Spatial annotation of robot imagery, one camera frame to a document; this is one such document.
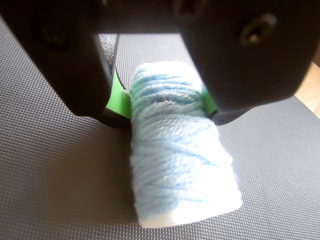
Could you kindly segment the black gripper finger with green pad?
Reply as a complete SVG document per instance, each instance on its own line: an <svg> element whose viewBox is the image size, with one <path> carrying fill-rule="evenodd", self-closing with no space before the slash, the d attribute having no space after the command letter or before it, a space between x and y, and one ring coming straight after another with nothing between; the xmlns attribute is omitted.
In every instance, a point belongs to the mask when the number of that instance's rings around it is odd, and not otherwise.
<svg viewBox="0 0 320 240"><path fill-rule="evenodd" d="M173 12L224 113L291 97L320 40L317 0L176 0Z"/></svg>
<svg viewBox="0 0 320 240"><path fill-rule="evenodd" d="M0 13L73 114L128 128L127 118L107 108L113 78L95 29L104 7L101 0L3 0Z"/></svg>

